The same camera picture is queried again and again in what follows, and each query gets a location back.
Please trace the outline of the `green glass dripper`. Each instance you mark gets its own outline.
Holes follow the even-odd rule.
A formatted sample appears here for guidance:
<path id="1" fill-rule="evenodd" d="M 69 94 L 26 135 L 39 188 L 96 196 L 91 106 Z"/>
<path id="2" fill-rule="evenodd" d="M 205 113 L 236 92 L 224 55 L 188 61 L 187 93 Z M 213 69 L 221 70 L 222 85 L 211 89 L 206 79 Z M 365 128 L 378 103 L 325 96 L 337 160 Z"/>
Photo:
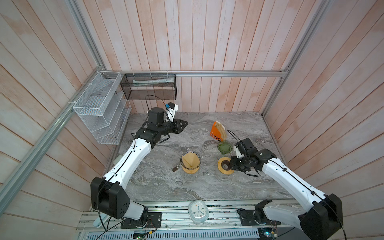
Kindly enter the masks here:
<path id="1" fill-rule="evenodd" d="M 222 155 L 230 154 L 233 151 L 233 146 L 228 141 L 221 141 L 218 143 L 218 150 Z"/>

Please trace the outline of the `brown paper coffee filter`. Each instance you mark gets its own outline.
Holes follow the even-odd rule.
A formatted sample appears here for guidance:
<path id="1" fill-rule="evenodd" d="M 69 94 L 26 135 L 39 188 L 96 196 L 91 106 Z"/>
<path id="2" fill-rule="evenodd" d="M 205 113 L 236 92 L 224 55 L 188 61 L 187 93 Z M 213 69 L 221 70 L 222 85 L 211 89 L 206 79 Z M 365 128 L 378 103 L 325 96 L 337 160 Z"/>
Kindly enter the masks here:
<path id="1" fill-rule="evenodd" d="M 200 166 L 201 160 L 200 160 L 200 157 L 196 153 L 187 152 L 187 153 L 182 155 L 181 163 L 185 169 L 194 170 Z"/>

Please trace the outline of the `clear glass cup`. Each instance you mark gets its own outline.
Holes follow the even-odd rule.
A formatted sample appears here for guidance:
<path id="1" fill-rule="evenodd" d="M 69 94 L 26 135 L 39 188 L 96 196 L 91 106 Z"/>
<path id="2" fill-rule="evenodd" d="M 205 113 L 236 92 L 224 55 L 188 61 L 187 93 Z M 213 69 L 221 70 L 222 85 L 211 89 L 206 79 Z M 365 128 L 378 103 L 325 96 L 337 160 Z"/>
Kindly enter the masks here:
<path id="1" fill-rule="evenodd" d="M 228 182 L 228 181 L 231 181 L 233 178 L 234 178 L 234 173 L 230 174 L 230 175 L 226 175 L 226 174 L 223 174 L 222 172 L 218 171 L 218 172 L 215 172 L 215 176 L 216 178 L 219 180 L 219 181 L 222 181 L 222 182 Z"/>

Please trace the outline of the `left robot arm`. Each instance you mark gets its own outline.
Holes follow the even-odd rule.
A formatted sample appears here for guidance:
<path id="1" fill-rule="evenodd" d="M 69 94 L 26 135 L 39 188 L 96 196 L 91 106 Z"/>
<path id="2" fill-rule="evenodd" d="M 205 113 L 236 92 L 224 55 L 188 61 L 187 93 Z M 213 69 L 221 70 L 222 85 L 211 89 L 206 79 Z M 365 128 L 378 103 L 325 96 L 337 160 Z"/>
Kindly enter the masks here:
<path id="1" fill-rule="evenodd" d="M 167 103 L 165 108 L 152 108 L 148 119 L 135 133 L 134 141 L 119 162 L 103 178 L 91 182 L 92 208 L 115 219 L 140 220 L 145 207 L 132 202 L 126 193 L 127 184 L 141 161 L 161 136 L 179 134 L 188 125 L 187 121 L 175 119 L 179 106 Z"/>

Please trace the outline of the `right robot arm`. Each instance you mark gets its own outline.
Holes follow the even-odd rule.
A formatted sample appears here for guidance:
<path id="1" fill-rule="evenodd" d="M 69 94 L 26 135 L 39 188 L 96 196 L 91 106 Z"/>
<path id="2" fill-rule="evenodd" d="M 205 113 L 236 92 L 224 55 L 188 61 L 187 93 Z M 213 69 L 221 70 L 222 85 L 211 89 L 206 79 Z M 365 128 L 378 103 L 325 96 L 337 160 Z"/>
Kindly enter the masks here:
<path id="1" fill-rule="evenodd" d="M 278 221 L 302 230 L 311 240 L 327 240 L 344 229 L 342 201 L 311 186 L 291 171 L 273 152 L 258 150 L 249 138 L 235 144 L 236 155 L 230 168 L 248 174 L 251 169 L 264 173 L 279 183 L 300 204 L 280 205 L 263 200 L 255 205 L 254 222 L 258 225 Z"/>

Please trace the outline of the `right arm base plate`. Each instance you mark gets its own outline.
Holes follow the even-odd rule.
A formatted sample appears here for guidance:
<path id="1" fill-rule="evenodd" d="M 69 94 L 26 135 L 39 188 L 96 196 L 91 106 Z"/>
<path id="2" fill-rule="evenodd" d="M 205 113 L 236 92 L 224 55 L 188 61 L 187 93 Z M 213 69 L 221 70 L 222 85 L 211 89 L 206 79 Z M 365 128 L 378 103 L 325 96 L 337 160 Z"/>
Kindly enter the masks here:
<path id="1" fill-rule="evenodd" d="M 254 210 L 237 209 L 237 214 L 240 217 L 242 226 L 281 225 L 281 222 L 279 221 L 257 220 Z"/>

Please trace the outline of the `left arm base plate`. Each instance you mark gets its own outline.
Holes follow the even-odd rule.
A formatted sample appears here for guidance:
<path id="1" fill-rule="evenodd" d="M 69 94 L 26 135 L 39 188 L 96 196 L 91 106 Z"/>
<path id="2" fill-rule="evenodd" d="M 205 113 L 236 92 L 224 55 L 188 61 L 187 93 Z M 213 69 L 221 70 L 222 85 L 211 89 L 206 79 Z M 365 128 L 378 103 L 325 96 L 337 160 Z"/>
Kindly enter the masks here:
<path id="1" fill-rule="evenodd" d="M 161 212 L 144 212 L 139 220 L 125 219 L 121 224 L 121 229 L 142 229 L 161 227 L 162 213 Z"/>

